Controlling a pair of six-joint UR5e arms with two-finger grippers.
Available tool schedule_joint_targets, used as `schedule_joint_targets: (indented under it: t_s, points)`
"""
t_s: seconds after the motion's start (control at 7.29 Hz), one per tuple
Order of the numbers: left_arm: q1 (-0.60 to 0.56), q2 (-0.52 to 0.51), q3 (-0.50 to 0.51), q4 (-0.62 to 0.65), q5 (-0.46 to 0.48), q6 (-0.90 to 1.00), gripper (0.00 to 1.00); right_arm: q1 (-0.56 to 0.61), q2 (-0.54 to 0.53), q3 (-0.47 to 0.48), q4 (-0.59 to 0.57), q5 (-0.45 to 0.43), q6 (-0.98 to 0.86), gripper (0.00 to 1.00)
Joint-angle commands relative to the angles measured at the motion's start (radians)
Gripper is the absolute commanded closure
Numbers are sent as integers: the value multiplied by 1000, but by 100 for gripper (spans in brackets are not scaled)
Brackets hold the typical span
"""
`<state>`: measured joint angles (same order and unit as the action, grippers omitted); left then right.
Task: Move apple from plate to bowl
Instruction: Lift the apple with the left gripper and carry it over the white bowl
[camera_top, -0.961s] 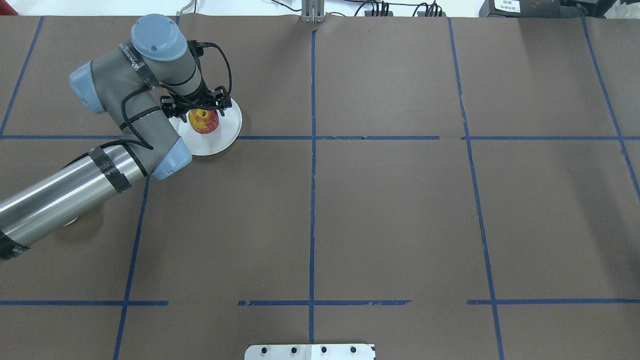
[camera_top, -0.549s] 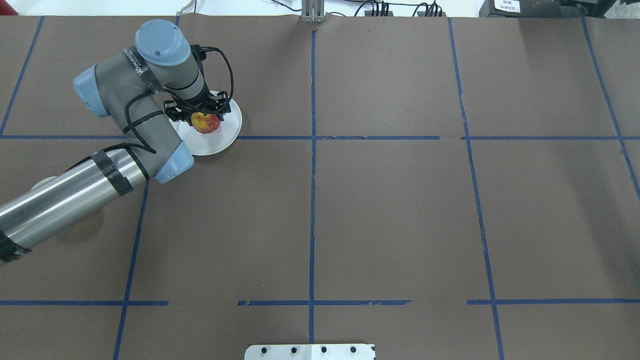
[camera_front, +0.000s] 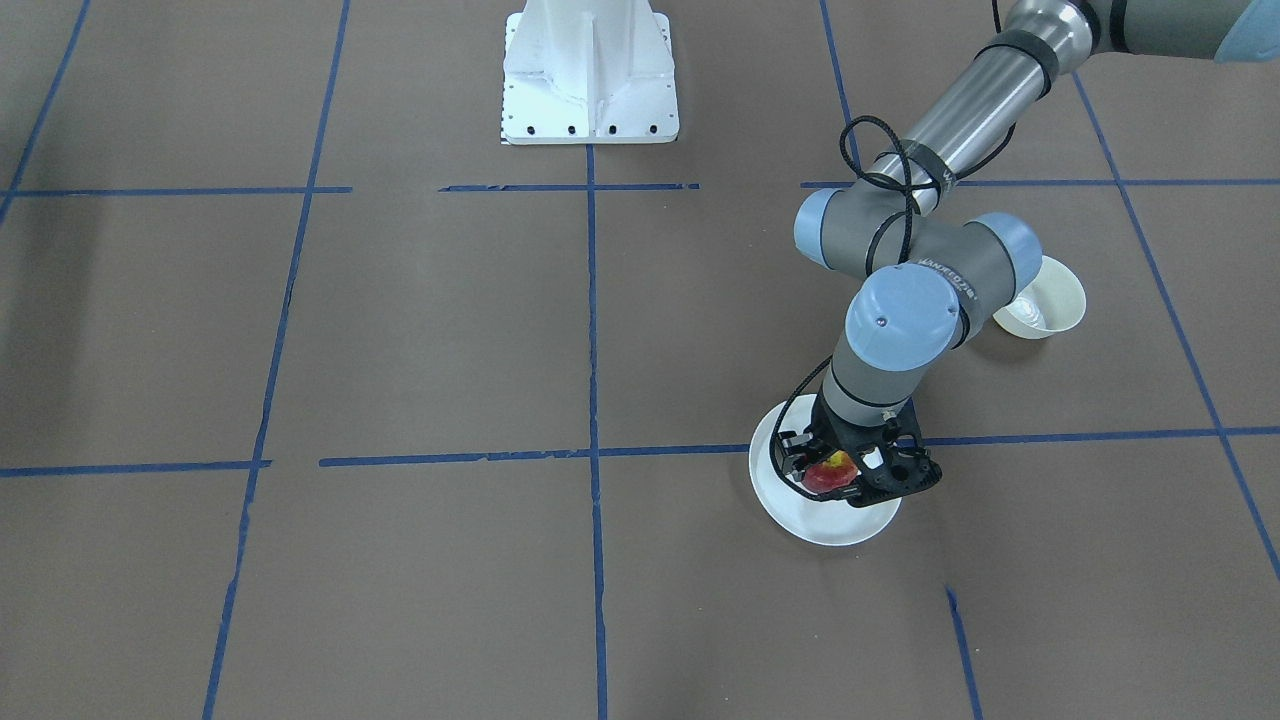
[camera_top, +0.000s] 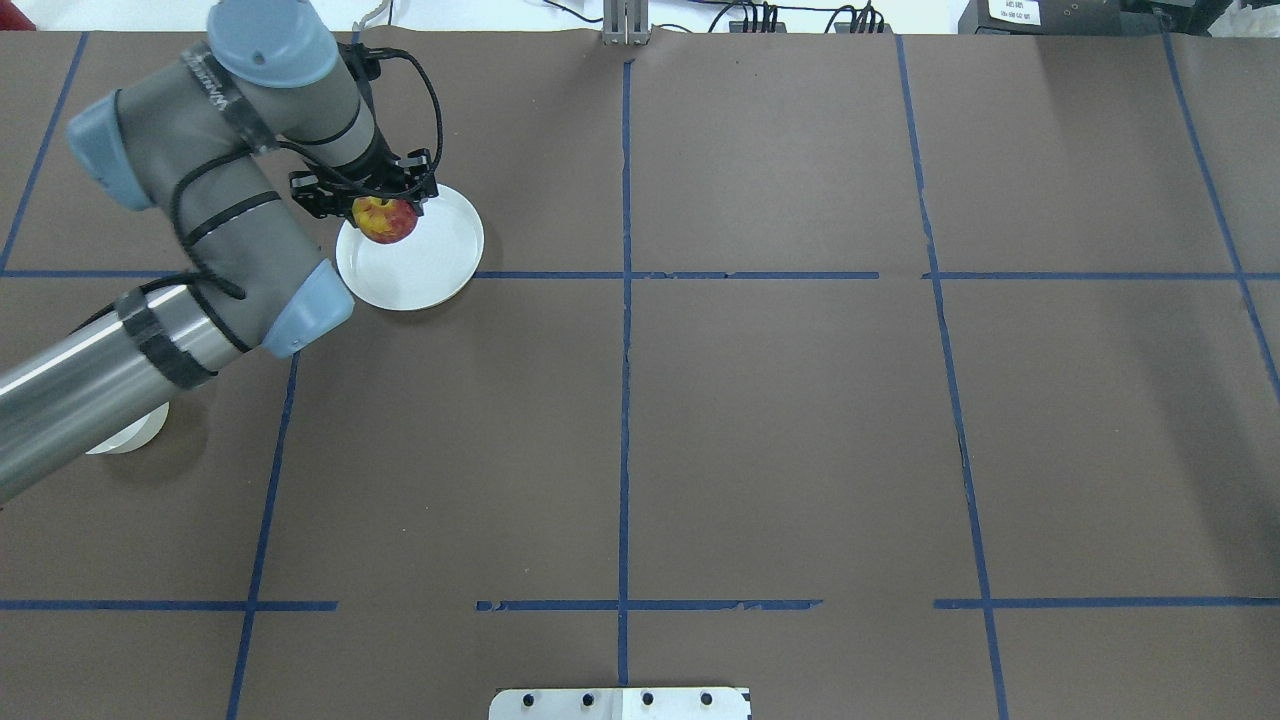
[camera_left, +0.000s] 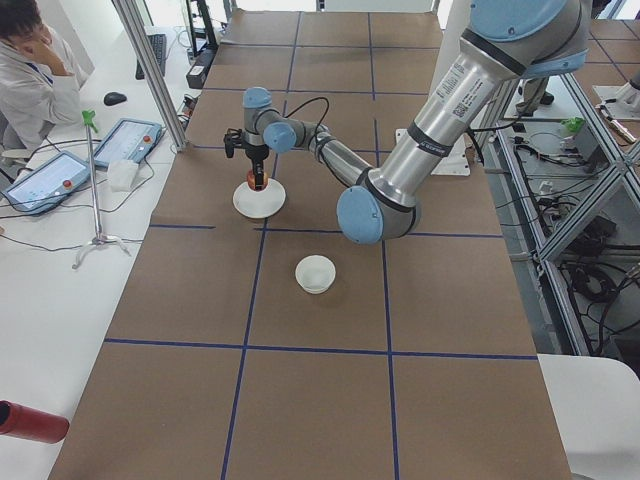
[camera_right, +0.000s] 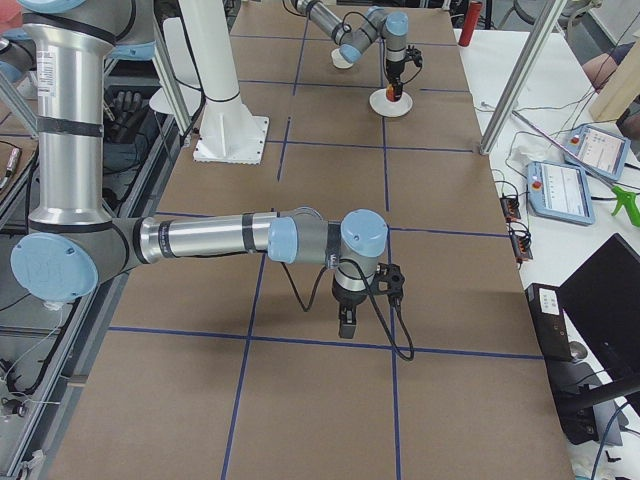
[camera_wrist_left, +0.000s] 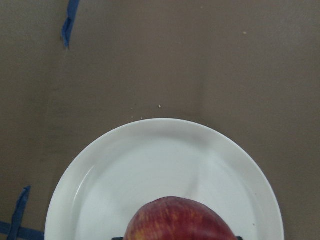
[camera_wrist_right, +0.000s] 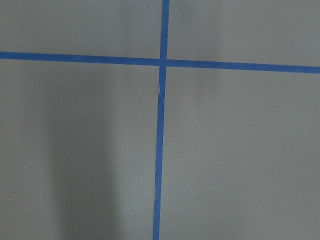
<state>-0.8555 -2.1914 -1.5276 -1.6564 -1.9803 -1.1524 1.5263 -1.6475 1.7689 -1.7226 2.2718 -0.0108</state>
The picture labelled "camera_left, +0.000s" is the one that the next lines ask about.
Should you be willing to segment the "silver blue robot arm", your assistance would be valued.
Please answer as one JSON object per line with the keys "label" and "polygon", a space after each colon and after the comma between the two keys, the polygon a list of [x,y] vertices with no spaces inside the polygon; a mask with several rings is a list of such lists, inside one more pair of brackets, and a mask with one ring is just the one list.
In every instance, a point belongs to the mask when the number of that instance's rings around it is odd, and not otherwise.
{"label": "silver blue robot arm", "polygon": [[344,236],[358,244],[402,237],[421,215],[417,190],[502,84],[582,67],[591,10],[589,1],[471,2],[459,55],[380,167],[325,126],[282,116],[261,87],[245,91],[244,127],[227,133],[225,148],[245,150],[256,189],[270,152],[309,150],[346,187],[336,208]]}

